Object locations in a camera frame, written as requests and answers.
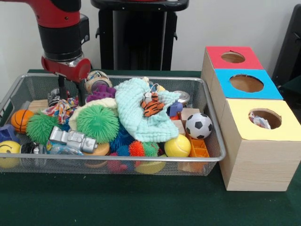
tape roll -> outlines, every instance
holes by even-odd
[[[109,80],[109,77],[106,73],[102,71],[93,71],[90,72],[86,78],[85,89],[89,94],[92,94],[97,90],[99,84],[106,85],[107,87],[113,87],[112,82]]]

blue box lid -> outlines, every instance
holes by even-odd
[[[226,98],[254,98],[283,100],[265,70],[216,69]]]

white wall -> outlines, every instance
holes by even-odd
[[[205,46],[251,46],[271,75],[289,23],[299,0],[190,0],[178,13],[178,41],[172,70],[201,70]],[[98,10],[82,0],[81,12],[90,19],[91,41],[85,56],[100,68]],[[0,99],[18,75],[41,68],[43,52],[35,16],[24,3],[0,2]]]

red box lid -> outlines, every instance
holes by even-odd
[[[264,69],[250,47],[207,46],[214,69]]]

circular hole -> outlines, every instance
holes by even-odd
[[[238,74],[230,78],[231,85],[241,91],[254,93],[263,89],[263,83],[250,75]]]
[[[253,109],[249,113],[249,119],[252,123],[255,125],[264,128],[264,126],[260,126],[255,121],[252,120],[250,115],[253,114],[255,117],[261,117],[262,119],[265,119],[268,121],[271,129],[276,129],[281,126],[281,117],[276,114],[275,112],[268,110],[268,109]]]
[[[222,55],[222,59],[224,61],[234,63],[234,64],[242,63],[246,60],[245,57],[240,53],[236,53],[232,51],[224,53]]]

